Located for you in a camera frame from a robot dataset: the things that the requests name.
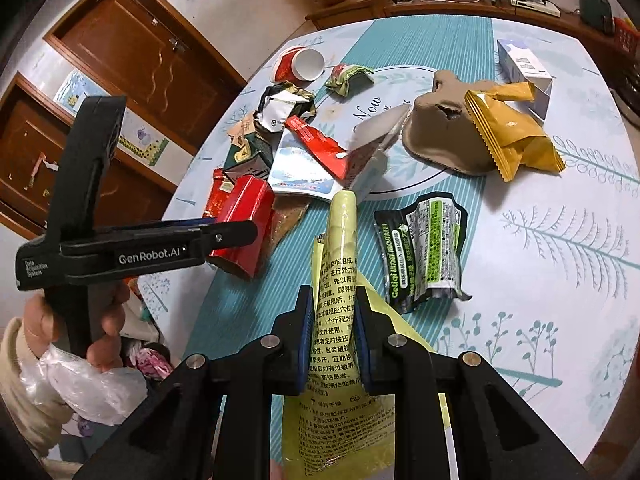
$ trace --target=yellow plastic package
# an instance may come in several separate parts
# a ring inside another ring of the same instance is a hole
[[[531,101],[534,92],[533,84],[524,82],[496,85],[488,92],[469,90],[465,94],[466,110],[505,182],[513,180],[520,164],[551,173],[565,168],[539,124],[504,102]]]
[[[370,397],[360,382],[351,328],[356,285],[372,310],[388,314],[396,332],[433,351],[356,270],[356,199],[334,197],[327,230],[312,253],[316,323],[305,391],[286,397],[282,457],[287,480],[360,480],[394,462],[393,396]],[[443,418],[449,416],[440,396]]]

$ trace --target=red basket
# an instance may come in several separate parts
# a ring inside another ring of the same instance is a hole
[[[622,50],[635,56],[638,49],[638,40],[640,40],[640,32],[634,30],[620,18],[613,18],[613,22],[616,24],[614,41]]]

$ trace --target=wooden door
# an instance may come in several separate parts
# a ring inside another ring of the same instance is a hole
[[[20,76],[0,108],[0,201],[44,228],[56,172],[40,164],[60,160],[70,125],[52,113],[55,105],[33,96]],[[100,188],[95,225],[127,225],[162,218],[171,194],[114,158]]]
[[[244,86],[238,73],[168,4],[85,0],[76,7],[46,40],[194,154]]]

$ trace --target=metal screw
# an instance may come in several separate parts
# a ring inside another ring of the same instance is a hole
[[[386,342],[388,342],[391,346],[400,348],[401,346],[406,345],[406,338],[402,334],[392,334],[386,338]]]
[[[206,359],[205,359],[204,355],[202,355],[202,354],[193,354],[193,355],[190,355],[189,357],[187,357],[187,366],[189,368],[197,370],[198,368],[200,368],[205,363],[205,361],[206,361]]]
[[[280,344],[280,338],[273,334],[267,334],[260,339],[260,344],[265,348],[276,348]]]
[[[462,354],[462,361],[465,365],[478,366],[482,362],[482,358],[475,352],[466,352]]]

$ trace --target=beige sleeve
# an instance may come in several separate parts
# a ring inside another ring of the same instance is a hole
[[[13,318],[6,329],[0,346],[0,394],[11,413],[18,430],[33,449],[50,475],[67,479],[79,464],[47,460],[49,450],[60,440],[62,425],[73,411],[60,398],[36,406],[28,398],[20,382],[20,363],[34,365],[37,357],[31,352],[24,337],[22,320]]]

